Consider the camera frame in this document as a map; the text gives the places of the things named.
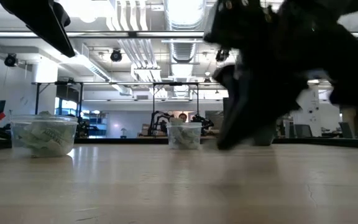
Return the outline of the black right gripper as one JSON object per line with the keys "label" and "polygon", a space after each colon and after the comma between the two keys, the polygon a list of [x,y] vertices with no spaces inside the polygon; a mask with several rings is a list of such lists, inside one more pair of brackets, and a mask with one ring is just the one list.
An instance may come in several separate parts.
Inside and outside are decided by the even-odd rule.
{"label": "black right gripper", "polygon": [[215,69],[228,92],[218,136],[232,149],[261,128],[300,106],[307,87],[301,73],[322,70],[334,87],[335,105],[358,106],[358,40],[338,19],[358,11],[358,0],[284,0],[272,31],[241,48],[250,71],[234,64]]}

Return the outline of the brown round cup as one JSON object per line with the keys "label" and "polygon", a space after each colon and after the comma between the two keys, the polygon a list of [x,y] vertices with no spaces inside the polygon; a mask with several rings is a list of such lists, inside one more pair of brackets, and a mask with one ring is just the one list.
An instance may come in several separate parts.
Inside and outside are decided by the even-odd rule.
{"label": "brown round cup", "polygon": [[267,125],[258,130],[253,137],[253,145],[270,146],[275,138],[276,124]]}

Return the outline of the clear plastic container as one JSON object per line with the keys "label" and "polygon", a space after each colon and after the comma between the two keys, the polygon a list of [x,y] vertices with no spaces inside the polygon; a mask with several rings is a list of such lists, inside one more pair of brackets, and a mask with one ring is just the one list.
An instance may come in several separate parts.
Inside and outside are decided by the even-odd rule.
{"label": "clear plastic container", "polygon": [[[35,115],[14,115],[11,118],[11,142],[12,142],[12,151],[13,154],[17,157],[32,157],[30,155],[30,150],[27,147],[20,147],[17,145],[15,137],[16,131],[18,128],[25,128],[26,130],[30,130],[30,127],[33,126],[35,123],[42,123],[42,124],[49,124],[49,125],[69,125],[75,130],[76,135],[76,128],[78,125],[77,118],[72,116],[62,116],[62,115],[54,115],[49,118],[42,118]],[[35,146],[48,146],[48,147],[65,147],[72,150],[74,145],[75,137],[71,142],[66,146],[60,146],[57,143],[52,141],[45,142],[40,139],[37,139]]]}
{"label": "clear plastic container", "polygon": [[200,130],[200,136],[199,138],[196,140],[196,142],[194,143],[190,143],[190,144],[181,144],[181,143],[174,143],[171,139],[170,139],[170,133],[169,133],[169,128],[172,127],[170,124],[167,125],[167,135],[168,135],[168,145],[170,147],[170,149],[178,149],[178,150],[186,150],[186,149],[198,149],[200,146],[200,142],[201,142],[201,123],[183,123],[180,126],[188,126],[188,127],[197,127]]}

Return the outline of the grey office chair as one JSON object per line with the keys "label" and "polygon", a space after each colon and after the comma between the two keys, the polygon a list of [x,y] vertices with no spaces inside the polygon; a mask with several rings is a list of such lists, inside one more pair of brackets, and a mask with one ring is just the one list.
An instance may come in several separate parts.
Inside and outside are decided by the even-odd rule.
{"label": "grey office chair", "polygon": [[343,138],[354,139],[354,133],[348,122],[340,122],[339,125],[342,131]]}
{"label": "grey office chair", "polygon": [[295,124],[294,132],[296,138],[312,138],[313,133],[308,124]]}

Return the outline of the long horizontal rig beam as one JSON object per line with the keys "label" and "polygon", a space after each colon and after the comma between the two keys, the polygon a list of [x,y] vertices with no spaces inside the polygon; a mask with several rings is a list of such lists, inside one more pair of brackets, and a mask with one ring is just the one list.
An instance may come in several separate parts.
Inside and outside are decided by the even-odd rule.
{"label": "long horizontal rig beam", "polygon": [[[202,39],[204,32],[198,31],[87,31],[67,32],[69,39]],[[0,38],[38,38],[33,32],[0,31]]]}

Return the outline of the blue shelf unit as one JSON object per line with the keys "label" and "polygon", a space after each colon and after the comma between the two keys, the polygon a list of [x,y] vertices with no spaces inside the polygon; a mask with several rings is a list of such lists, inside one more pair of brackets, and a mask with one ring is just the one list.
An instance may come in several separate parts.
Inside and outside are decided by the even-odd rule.
{"label": "blue shelf unit", "polygon": [[107,136],[108,118],[106,113],[99,110],[83,110],[81,117],[88,126],[89,138],[105,138]]}

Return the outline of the black background rig frame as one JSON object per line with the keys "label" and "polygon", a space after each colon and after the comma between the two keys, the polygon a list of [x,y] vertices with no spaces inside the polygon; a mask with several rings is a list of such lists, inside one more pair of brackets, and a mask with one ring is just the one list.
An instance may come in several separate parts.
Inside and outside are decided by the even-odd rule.
{"label": "black background rig frame", "polygon": [[147,134],[149,136],[153,136],[154,135],[154,118],[156,115],[155,112],[155,87],[157,85],[160,85],[161,87],[164,87],[165,85],[169,85],[169,86],[185,86],[185,85],[194,85],[196,87],[196,95],[197,95],[197,99],[196,99],[196,115],[200,114],[200,96],[199,96],[199,92],[200,92],[200,84],[198,82],[152,82],[152,115],[151,115],[151,120],[150,120],[150,126],[148,128]]}
{"label": "black background rig frame", "polygon": [[41,92],[43,92],[48,86],[50,85],[55,85],[55,86],[64,86],[68,95],[68,89],[70,85],[79,85],[80,86],[80,91],[79,91],[79,97],[78,97],[78,101],[76,102],[77,104],[77,109],[76,111],[76,117],[77,117],[77,128],[76,128],[76,139],[79,139],[81,137],[81,133],[86,133],[87,129],[86,126],[82,125],[83,122],[83,118],[82,115],[80,115],[81,111],[82,111],[82,104],[83,104],[83,90],[84,90],[84,82],[75,82],[73,80],[69,80],[67,82],[64,81],[55,81],[55,82],[44,82],[44,83],[40,83],[40,82],[33,82],[33,85],[37,85],[36,88],[36,99],[35,99],[35,114],[39,113],[39,98],[40,98],[40,94]]}

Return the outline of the silver ventilation duct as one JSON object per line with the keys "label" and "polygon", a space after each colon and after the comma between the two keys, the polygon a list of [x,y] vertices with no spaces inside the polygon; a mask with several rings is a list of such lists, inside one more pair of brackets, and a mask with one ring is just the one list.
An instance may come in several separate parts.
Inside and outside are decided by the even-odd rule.
{"label": "silver ventilation duct", "polygon": [[[203,29],[206,0],[163,0],[165,22],[169,31],[200,31]],[[197,45],[193,39],[172,40],[169,44],[172,64],[170,72],[176,82],[189,82],[193,73]]]}

